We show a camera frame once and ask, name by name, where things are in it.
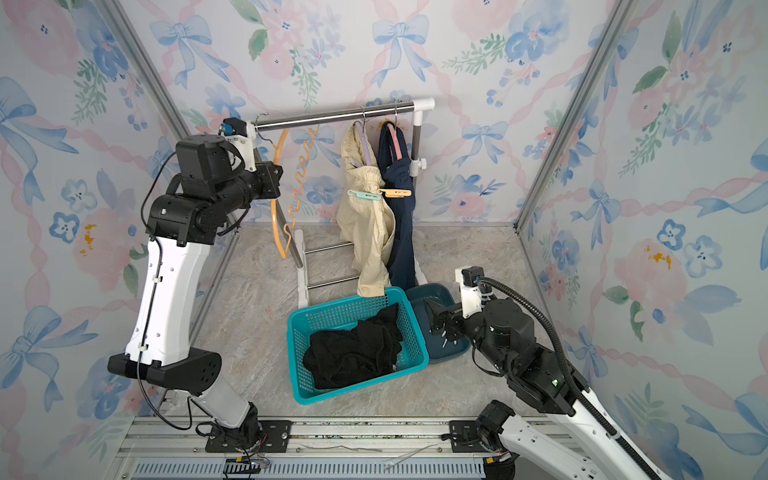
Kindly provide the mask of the mint green clothespin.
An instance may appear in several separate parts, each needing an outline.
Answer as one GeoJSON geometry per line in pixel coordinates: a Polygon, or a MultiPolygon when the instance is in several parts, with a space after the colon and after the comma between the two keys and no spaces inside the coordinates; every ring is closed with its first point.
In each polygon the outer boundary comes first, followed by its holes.
{"type": "Polygon", "coordinates": [[[358,200],[366,200],[366,201],[380,201],[382,199],[382,195],[379,193],[371,193],[371,192],[365,192],[365,191],[357,191],[357,190],[349,190],[347,194],[355,199],[358,200]]]}

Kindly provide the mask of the beige shorts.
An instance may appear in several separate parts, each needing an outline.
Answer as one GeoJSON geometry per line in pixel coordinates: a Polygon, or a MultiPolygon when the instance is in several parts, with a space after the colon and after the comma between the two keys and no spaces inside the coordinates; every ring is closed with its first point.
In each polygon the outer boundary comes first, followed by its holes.
{"type": "Polygon", "coordinates": [[[380,201],[366,201],[347,194],[349,190],[379,193],[384,187],[371,145],[369,151],[372,166],[363,162],[353,123],[341,143],[344,188],[336,222],[341,230],[340,238],[353,244],[352,268],[359,274],[357,294],[379,297],[391,286],[387,264],[394,242],[394,214],[383,196],[380,201]]]}

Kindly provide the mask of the black shorts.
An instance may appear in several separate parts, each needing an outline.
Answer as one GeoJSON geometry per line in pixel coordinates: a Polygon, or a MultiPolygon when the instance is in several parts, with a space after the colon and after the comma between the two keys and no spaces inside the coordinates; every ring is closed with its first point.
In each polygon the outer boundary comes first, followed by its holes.
{"type": "Polygon", "coordinates": [[[314,388],[337,390],[393,373],[403,341],[398,315],[399,305],[394,304],[351,330],[312,333],[302,364],[314,388]]]}

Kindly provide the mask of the lilac clothes hanger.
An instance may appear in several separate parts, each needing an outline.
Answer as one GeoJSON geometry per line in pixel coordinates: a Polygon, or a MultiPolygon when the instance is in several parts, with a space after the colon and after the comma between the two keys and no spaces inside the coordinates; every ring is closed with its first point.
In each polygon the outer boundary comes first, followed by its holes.
{"type": "Polygon", "coordinates": [[[359,149],[360,149],[360,152],[363,155],[363,162],[364,162],[364,164],[366,166],[372,166],[373,165],[373,161],[372,161],[371,154],[370,154],[370,151],[369,151],[370,145],[369,145],[369,142],[368,142],[368,139],[367,139],[367,136],[366,136],[366,132],[365,132],[366,114],[365,114],[364,109],[361,109],[361,115],[362,115],[362,119],[361,120],[356,120],[354,122],[354,128],[355,128],[355,131],[357,133],[359,149]]]}

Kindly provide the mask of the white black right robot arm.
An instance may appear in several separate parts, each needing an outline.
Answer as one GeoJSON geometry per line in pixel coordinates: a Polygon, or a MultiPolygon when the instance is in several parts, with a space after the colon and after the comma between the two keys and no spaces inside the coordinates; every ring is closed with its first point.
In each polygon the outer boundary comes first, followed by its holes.
{"type": "Polygon", "coordinates": [[[512,299],[425,310],[433,333],[465,337],[518,399],[562,427],[571,449],[493,400],[476,419],[480,444],[492,453],[525,458],[558,479],[663,479],[665,473],[610,419],[586,380],[556,351],[537,342],[533,310],[512,299]]]}

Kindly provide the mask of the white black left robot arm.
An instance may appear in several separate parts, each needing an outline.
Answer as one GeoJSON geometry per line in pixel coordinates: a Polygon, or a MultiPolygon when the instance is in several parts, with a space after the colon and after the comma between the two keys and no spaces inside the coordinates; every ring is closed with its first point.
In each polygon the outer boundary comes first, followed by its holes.
{"type": "Polygon", "coordinates": [[[148,272],[134,331],[107,370],[139,385],[188,393],[210,417],[211,434],[252,452],[264,439],[258,410],[221,375],[220,354],[192,347],[190,326],[215,240],[236,229],[231,214],[279,197],[282,169],[260,159],[248,134],[192,135],[176,144],[175,158],[179,173],[143,221],[148,272]]]}

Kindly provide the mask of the navy blue shorts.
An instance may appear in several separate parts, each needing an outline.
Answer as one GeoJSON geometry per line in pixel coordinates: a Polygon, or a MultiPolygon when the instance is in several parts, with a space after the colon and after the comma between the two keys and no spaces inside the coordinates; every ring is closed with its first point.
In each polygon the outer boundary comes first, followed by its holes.
{"type": "Polygon", "coordinates": [[[403,158],[395,161],[390,149],[391,140],[385,121],[379,137],[377,164],[385,189],[406,189],[412,191],[407,198],[385,198],[394,214],[395,230],[392,251],[387,264],[391,284],[403,290],[417,286],[413,248],[413,212],[415,196],[410,176],[411,158],[403,131],[398,127],[398,136],[403,158]]]}

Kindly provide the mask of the pink clothes hanger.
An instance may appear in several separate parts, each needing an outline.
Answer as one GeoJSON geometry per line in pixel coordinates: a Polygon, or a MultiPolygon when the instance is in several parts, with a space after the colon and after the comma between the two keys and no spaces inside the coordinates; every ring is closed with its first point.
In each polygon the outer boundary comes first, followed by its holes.
{"type": "Polygon", "coordinates": [[[398,108],[394,107],[395,113],[394,113],[394,120],[389,121],[387,126],[387,131],[390,136],[391,145],[390,149],[392,151],[392,154],[394,156],[395,161],[400,161],[403,158],[402,149],[400,148],[400,142],[399,142],[399,136],[398,136],[398,127],[397,127],[397,120],[398,120],[398,108]]]}

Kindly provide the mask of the dark teal plastic bin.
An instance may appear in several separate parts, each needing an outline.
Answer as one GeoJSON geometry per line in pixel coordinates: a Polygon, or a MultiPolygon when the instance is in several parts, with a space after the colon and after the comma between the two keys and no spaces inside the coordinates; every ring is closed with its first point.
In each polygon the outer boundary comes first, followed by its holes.
{"type": "Polygon", "coordinates": [[[439,283],[428,283],[406,291],[423,334],[429,364],[434,365],[463,355],[470,343],[447,328],[447,309],[455,305],[449,289],[439,283]]]}

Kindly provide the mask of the teal perforated plastic basket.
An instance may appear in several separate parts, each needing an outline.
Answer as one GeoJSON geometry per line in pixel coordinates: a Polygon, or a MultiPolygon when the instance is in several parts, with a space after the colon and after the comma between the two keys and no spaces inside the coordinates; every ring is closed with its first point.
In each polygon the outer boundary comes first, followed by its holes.
{"type": "Polygon", "coordinates": [[[389,287],[380,297],[352,296],[294,311],[287,320],[287,350],[290,379],[295,400],[310,405],[335,396],[383,383],[425,369],[429,363],[425,340],[405,292],[389,287]],[[337,390],[314,388],[311,374],[302,364],[310,335],[322,330],[351,330],[358,321],[376,315],[381,309],[398,304],[398,327],[403,335],[393,373],[337,390]]]}

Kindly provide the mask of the white metal clothes rack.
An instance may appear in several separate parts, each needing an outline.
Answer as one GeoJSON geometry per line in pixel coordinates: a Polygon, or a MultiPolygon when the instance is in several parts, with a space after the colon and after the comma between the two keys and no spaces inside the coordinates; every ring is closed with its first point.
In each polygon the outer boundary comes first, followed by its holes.
{"type": "Polygon", "coordinates": [[[433,110],[431,98],[393,103],[377,108],[345,110],[318,117],[296,117],[279,121],[285,131],[304,126],[307,135],[295,175],[297,185],[291,193],[294,200],[287,212],[277,201],[271,201],[273,234],[281,256],[292,255],[298,270],[298,305],[309,304],[312,284],[306,267],[307,249],[303,234],[296,229],[295,214],[301,202],[312,195],[312,183],[305,173],[311,151],[324,123],[346,121],[349,124],[340,146],[342,184],[332,193],[337,204],[334,219],[340,229],[343,245],[353,249],[352,268],[358,294],[376,297],[391,286],[409,289],[420,282],[419,268],[412,245],[411,228],[415,202],[414,184],[423,160],[417,158],[423,115],[433,110]],[[385,121],[380,133],[384,152],[377,154],[366,135],[366,119],[397,115],[402,111],[413,114],[413,139],[405,141],[403,132],[394,121],[385,121]]]}

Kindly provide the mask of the orange clothespin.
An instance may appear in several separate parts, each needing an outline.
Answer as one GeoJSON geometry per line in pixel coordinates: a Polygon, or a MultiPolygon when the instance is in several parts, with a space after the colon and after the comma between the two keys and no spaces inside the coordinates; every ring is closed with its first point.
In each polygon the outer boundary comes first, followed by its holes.
{"type": "Polygon", "coordinates": [[[380,189],[379,193],[385,198],[407,198],[412,196],[412,191],[406,189],[380,189]]]}

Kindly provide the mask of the silver aluminium corner post left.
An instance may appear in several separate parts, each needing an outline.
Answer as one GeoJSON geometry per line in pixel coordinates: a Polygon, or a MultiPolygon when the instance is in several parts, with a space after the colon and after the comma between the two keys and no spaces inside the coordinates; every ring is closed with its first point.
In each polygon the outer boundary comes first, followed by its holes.
{"type": "Polygon", "coordinates": [[[121,2],[96,3],[118,45],[136,68],[139,80],[160,109],[163,124],[170,128],[171,137],[179,140],[195,132],[211,133],[224,117],[238,117],[239,110],[246,105],[245,99],[232,95],[219,83],[203,88],[208,113],[196,104],[174,102],[172,90],[187,88],[191,84],[189,78],[200,71],[201,65],[209,67],[226,82],[230,80],[226,73],[230,65],[210,49],[212,35],[208,22],[196,15],[193,7],[182,10],[174,21],[155,3],[146,1],[144,5],[158,17],[150,23],[150,40],[166,49],[159,60],[151,58],[121,2]]]}

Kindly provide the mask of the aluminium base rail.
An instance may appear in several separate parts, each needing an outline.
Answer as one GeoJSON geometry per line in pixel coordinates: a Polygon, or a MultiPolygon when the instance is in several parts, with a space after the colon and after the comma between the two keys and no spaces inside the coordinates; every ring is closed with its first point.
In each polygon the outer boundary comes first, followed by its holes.
{"type": "Polygon", "coordinates": [[[108,479],[606,479],[607,470],[543,417],[516,417],[500,453],[471,417],[265,417],[244,454],[158,420],[130,426],[108,479]]]}

